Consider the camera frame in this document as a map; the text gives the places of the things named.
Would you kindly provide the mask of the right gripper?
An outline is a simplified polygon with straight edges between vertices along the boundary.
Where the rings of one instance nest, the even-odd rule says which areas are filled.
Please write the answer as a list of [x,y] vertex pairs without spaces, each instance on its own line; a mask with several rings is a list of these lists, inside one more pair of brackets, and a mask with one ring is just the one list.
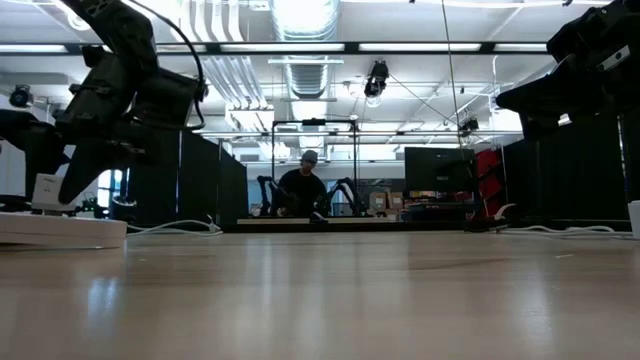
[[613,0],[566,23],[547,42],[557,62],[553,70],[497,96],[499,107],[518,114],[525,139],[545,137],[559,127],[562,115],[601,102],[598,66],[613,52],[608,32],[619,15],[620,0]]

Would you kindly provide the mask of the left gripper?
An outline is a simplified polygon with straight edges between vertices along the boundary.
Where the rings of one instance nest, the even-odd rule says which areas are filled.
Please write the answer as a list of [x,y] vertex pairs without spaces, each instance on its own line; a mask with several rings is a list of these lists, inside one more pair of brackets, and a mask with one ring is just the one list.
[[84,47],[89,73],[70,86],[71,103],[56,118],[62,137],[75,147],[58,194],[71,203],[96,178],[115,165],[154,165],[160,146],[154,131],[130,109],[142,85],[158,74],[154,48],[124,47],[110,52]]

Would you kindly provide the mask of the white USB charger cube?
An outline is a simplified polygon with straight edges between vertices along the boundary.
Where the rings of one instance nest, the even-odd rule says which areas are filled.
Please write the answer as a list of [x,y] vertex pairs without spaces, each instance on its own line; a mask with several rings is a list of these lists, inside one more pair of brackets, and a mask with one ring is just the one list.
[[68,212],[75,209],[76,204],[63,204],[59,201],[63,177],[50,174],[37,174],[32,196],[32,208],[43,211]]

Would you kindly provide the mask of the white square power hub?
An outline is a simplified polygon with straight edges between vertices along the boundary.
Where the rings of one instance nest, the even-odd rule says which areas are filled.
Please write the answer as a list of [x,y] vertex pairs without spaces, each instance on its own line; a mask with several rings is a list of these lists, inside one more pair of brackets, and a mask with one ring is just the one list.
[[632,237],[640,240],[640,200],[628,204],[628,213],[632,230]]

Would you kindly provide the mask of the white power strip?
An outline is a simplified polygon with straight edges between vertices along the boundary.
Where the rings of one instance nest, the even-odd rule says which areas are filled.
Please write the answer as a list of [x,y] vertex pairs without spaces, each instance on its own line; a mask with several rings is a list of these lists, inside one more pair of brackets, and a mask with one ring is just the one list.
[[0,243],[56,247],[121,247],[127,223],[78,217],[0,213]]

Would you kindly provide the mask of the red cabinet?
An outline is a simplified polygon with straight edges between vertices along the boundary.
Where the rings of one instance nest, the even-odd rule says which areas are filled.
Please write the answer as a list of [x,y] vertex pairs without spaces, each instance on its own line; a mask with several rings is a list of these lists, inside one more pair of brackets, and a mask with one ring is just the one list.
[[482,201],[482,217],[497,214],[506,203],[506,181],[500,150],[484,150],[476,154],[478,194]]

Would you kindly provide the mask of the black round ceiling device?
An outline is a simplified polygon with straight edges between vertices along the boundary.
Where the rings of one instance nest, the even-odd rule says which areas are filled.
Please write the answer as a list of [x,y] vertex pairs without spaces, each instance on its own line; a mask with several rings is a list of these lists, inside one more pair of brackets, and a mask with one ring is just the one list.
[[29,85],[16,85],[9,96],[9,103],[16,108],[30,108],[34,97]]

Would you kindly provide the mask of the black monitor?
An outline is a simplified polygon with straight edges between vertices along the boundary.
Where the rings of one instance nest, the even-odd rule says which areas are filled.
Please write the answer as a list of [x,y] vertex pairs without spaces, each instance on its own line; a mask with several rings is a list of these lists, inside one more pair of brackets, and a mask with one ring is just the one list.
[[470,149],[404,149],[407,191],[473,192],[476,157]]

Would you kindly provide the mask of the background table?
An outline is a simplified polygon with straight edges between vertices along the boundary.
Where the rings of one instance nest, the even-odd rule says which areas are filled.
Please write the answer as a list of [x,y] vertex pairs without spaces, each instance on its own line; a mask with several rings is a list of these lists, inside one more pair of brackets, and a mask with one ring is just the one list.
[[[305,218],[248,218],[237,220],[237,225],[284,225],[284,224],[311,224],[313,219]],[[326,217],[329,224],[370,224],[370,223],[396,223],[396,217]]]

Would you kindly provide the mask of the person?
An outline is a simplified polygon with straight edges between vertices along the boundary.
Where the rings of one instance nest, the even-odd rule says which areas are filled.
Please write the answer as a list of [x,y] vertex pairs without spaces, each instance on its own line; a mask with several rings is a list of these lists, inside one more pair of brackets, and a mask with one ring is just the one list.
[[276,213],[286,217],[309,218],[315,211],[315,202],[326,194],[326,186],[313,173],[318,154],[307,150],[300,167],[286,172],[279,180],[279,191],[274,200]]

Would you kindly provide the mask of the black partition wall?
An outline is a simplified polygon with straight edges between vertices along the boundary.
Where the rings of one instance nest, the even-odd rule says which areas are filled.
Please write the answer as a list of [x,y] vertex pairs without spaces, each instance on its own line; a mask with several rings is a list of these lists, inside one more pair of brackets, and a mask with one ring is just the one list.
[[155,139],[159,160],[129,169],[135,225],[212,219],[226,227],[248,215],[247,169],[232,155],[193,133],[160,130]]
[[625,220],[627,202],[616,119],[594,116],[539,140],[504,148],[508,200],[525,216]]

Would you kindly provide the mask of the black aluminium table frame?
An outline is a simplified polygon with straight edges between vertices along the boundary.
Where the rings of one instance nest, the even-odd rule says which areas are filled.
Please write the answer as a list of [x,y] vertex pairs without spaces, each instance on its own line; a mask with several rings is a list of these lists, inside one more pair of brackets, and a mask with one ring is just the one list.
[[544,226],[552,230],[565,230],[570,227],[604,226],[614,231],[630,232],[629,220],[570,220],[556,219],[547,221],[525,220],[429,220],[397,221],[396,223],[370,224],[284,224],[284,225],[221,225],[225,233],[301,233],[301,232],[410,232],[410,231],[466,231],[486,232],[494,229],[514,229],[529,226]]

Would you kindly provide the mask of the black background rig frame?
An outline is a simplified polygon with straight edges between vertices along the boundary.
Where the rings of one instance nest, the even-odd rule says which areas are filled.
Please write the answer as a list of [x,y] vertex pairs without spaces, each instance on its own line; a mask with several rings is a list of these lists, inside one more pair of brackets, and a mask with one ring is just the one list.
[[[358,129],[357,129],[356,121],[355,120],[329,120],[329,121],[327,121],[326,119],[316,119],[316,118],[300,121],[300,124],[302,126],[324,126],[327,123],[344,123],[344,124],[349,124],[350,125],[350,130],[347,132],[347,134],[353,140],[352,161],[353,161],[353,175],[354,175],[354,177],[351,178],[351,179],[356,183],[357,175],[358,175],[358,173],[357,173],[357,160],[358,160],[358,156],[357,156],[357,132],[358,132]],[[319,213],[322,213],[322,214],[326,213],[325,210],[324,210],[324,207],[323,207],[325,195],[323,197],[319,198],[315,202],[315,211],[314,212],[319,212]]]

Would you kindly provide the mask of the silver ceiling duct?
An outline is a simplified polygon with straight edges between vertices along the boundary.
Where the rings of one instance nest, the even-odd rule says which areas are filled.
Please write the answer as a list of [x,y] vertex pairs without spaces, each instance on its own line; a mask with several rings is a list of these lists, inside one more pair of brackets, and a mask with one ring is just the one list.
[[[333,42],[337,38],[340,0],[268,0],[275,37],[284,42]],[[290,93],[320,98],[328,87],[328,65],[285,66]]]

